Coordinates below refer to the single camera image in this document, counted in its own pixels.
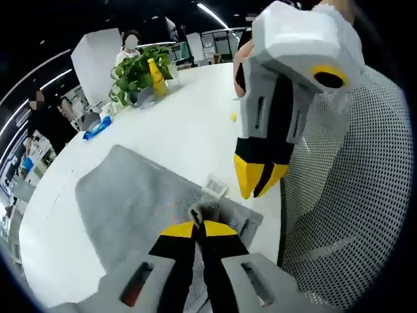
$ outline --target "yellow mustard bottle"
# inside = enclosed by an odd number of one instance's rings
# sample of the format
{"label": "yellow mustard bottle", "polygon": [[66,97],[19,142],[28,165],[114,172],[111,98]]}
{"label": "yellow mustard bottle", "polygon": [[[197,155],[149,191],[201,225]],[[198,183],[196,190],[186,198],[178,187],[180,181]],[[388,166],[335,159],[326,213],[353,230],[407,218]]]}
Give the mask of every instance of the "yellow mustard bottle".
{"label": "yellow mustard bottle", "polygon": [[155,60],[153,58],[148,59],[149,70],[151,72],[153,87],[155,90],[155,95],[157,97],[163,97],[168,93],[167,85],[165,84],[164,77],[162,73],[159,71],[158,67],[155,64]]}

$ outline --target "grey cloth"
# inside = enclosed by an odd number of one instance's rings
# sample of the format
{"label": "grey cloth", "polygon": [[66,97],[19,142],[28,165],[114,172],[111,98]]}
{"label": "grey cloth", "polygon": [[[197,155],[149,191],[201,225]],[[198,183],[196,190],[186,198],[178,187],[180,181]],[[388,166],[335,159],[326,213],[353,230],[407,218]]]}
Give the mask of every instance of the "grey cloth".
{"label": "grey cloth", "polygon": [[[161,231],[189,221],[191,205],[212,198],[200,186],[116,145],[97,168],[79,180],[76,199],[85,229],[108,273],[134,252],[148,254]],[[220,198],[219,205],[219,222],[234,228],[249,247],[262,215],[226,198]],[[184,311],[197,312],[206,302],[197,248]]]}

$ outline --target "potted plant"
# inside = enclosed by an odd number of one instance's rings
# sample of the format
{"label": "potted plant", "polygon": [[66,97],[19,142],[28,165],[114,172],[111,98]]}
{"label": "potted plant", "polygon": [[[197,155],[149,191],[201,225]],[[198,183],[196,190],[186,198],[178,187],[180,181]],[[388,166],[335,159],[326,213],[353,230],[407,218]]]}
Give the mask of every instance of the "potted plant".
{"label": "potted plant", "polygon": [[148,59],[153,58],[155,64],[165,80],[172,80],[168,66],[168,49],[164,47],[144,48],[137,57],[127,57],[111,71],[111,78],[115,83],[110,89],[109,97],[112,101],[120,102],[123,106],[135,103],[138,94],[147,87],[152,87]]}

